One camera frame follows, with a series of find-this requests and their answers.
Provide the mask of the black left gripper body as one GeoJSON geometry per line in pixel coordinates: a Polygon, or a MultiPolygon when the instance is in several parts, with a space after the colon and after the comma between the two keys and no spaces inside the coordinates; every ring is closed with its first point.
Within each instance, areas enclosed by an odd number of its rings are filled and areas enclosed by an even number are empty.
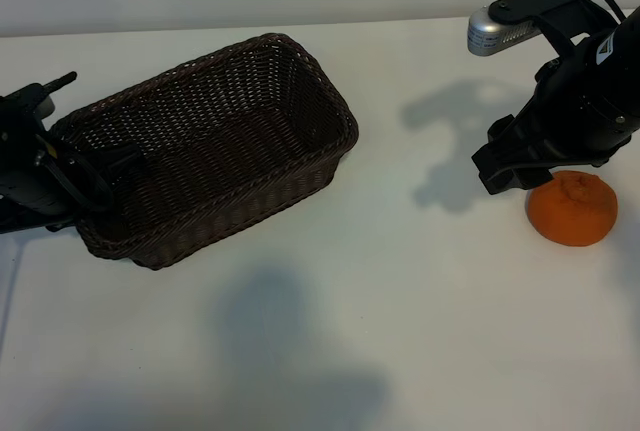
{"type": "Polygon", "coordinates": [[[1,127],[1,232],[61,229],[108,211],[113,193],[98,169],[67,144],[1,127]]]}

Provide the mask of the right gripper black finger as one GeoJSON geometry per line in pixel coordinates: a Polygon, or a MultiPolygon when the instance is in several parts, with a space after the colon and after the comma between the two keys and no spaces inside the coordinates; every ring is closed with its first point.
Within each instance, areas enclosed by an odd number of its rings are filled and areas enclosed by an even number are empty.
{"type": "Polygon", "coordinates": [[[488,129],[487,136],[489,141],[497,139],[514,121],[513,115],[507,115],[496,120],[488,129]]]}
{"type": "Polygon", "coordinates": [[[478,176],[490,195],[497,195],[520,187],[515,172],[503,165],[489,148],[480,148],[472,161],[478,170],[478,176]]]}

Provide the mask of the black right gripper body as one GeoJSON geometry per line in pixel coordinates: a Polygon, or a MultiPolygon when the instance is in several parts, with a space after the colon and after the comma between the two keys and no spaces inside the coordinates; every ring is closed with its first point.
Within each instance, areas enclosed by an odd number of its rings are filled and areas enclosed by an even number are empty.
{"type": "Polygon", "coordinates": [[[495,157],[524,190],[549,182],[556,167],[606,164],[638,130],[638,26],[583,39],[535,80],[531,99],[494,140],[495,157]]]}

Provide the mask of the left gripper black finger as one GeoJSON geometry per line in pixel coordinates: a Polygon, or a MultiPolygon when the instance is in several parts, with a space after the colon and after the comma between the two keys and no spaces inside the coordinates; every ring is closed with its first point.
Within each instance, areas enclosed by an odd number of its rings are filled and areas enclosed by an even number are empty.
{"type": "Polygon", "coordinates": [[[142,151],[138,146],[117,146],[105,151],[105,172],[111,178],[117,178],[142,160],[142,151]]]}

